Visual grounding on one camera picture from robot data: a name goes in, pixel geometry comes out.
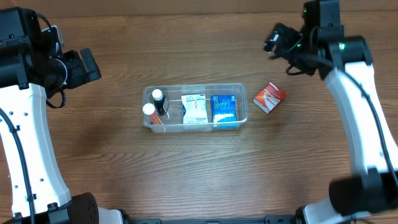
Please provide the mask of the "red medicine box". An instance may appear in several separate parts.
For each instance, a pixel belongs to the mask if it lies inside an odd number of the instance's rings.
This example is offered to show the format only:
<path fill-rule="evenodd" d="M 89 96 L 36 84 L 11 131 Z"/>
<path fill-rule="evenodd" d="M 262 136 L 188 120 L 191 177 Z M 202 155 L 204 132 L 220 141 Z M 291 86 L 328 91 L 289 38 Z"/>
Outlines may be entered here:
<path fill-rule="evenodd" d="M 278 107 L 286 98 L 286 92 L 279 88 L 275 83 L 269 82 L 253 99 L 266 114 Z"/>

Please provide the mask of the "orange tube white cap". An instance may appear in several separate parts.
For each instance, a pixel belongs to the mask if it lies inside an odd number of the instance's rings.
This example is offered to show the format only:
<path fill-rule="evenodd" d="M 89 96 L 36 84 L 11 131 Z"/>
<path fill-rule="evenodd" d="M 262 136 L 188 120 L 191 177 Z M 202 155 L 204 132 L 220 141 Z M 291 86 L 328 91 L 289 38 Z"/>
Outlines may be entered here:
<path fill-rule="evenodd" d="M 152 124 L 161 125 L 162 121 L 157 113 L 155 106 L 152 103 L 146 103 L 142 107 L 143 113 L 150 119 Z"/>

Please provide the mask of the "black bottle white cap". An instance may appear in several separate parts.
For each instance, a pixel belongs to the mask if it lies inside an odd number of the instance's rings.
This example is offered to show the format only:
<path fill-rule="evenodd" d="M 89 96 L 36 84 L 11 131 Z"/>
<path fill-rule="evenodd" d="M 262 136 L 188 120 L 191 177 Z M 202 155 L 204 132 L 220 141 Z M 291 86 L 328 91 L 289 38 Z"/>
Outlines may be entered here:
<path fill-rule="evenodd" d="M 160 89 L 155 89 L 152 92 L 154 99 L 154 106 L 159 115 L 163 116 L 167 114 L 169 108 L 169 101 Z"/>

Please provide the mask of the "blue lozenge packet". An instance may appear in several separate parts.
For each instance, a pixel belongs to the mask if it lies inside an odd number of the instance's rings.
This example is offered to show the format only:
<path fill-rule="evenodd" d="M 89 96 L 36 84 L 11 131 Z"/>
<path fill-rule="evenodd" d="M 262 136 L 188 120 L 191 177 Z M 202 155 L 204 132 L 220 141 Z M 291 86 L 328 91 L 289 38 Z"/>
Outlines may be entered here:
<path fill-rule="evenodd" d="M 236 95 L 212 95 L 211 110 L 214 123 L 237 121 Z"/>

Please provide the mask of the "clear plastic container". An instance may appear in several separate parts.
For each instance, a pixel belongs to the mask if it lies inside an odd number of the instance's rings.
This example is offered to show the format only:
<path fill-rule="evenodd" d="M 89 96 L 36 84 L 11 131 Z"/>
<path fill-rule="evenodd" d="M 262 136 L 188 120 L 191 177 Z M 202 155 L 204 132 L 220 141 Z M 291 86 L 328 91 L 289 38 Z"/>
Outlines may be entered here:
<path fill-rule="evenodd" d="M 152 92 L 160 89 L 169 101 L 167 114 L 160 117 L 162 122 L 152 124 L 150 118 L 143 116 L 143 124 L 155 133 L 184 133 L 198 131 L 223 131 L 238 129 L 248 120 L 248 100 L 246 87 L 242 83 L 212 83 L 212 84 L 191 84 L 191 85 L 161 85 L 147 86 L 144 88 L 142 103 L 153 103 Z M 206 112 L 208 122 L 202 124 L 183 123 L 183 95 L 205 95 Z M 236 121 L 214 123 L 211 109 L 211 96 L 213 95 L 234 95 L 236 99 Z"/>

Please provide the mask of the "white bandage box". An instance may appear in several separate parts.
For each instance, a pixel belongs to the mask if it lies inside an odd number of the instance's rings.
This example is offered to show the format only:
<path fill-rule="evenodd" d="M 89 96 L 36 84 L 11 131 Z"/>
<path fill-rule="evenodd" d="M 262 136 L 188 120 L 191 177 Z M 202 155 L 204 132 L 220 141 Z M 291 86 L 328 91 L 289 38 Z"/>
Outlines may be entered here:
<path fill-rule="evenodd" d="M 200 124 L 208 122 L 205 94 L 183 95 L 183 124 Z"/>

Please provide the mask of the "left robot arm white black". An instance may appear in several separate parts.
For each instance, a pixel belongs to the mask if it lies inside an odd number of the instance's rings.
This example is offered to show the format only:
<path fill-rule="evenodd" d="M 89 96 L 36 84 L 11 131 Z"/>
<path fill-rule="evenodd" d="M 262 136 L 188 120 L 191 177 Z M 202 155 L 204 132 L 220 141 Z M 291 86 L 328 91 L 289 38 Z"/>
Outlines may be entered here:
<path fill-rule="evenodd" d="M 47 123 L 55 94 L 101 77 L 90 49 L 62 51 L 59 30 L 31 9 L 1 11 L 1 141 L 12 184 L 12 223 L 127 223 L 93 194 L 72 195 Z"/>

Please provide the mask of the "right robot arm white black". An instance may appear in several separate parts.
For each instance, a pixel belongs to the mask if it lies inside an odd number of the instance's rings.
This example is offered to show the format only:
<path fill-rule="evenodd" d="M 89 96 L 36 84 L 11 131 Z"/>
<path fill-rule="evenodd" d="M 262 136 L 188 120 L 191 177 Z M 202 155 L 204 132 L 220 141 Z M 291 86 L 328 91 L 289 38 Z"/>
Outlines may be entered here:
<path fill-rule="evenodd" d="M 334 180 L 328 195 L 277 223 L 351 223 L 397 208 L 397 144 L 375 85 L 373 57 L 364 37 L 345 36 L 338 1 L 303 5 L 300 30 L 278 23 L 264 43 L 271 59 L 289 63 L 288 75 L 318 73 L 334 98 L 349 145 L 351 177 Z"/>

